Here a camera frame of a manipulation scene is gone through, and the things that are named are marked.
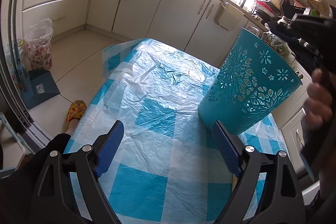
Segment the person right hand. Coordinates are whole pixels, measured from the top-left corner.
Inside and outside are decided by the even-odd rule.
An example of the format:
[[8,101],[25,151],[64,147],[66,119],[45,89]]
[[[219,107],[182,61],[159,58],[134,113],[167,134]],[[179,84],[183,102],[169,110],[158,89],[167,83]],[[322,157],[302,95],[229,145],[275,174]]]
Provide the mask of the person right hand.
[[302,126],[307,131],[319,129],[333,116],[332,95],[322,83],[325,76],[321,69],[316,69],[311,76],[313,82],[307,89],[308,98],[303,105],[305,116]]

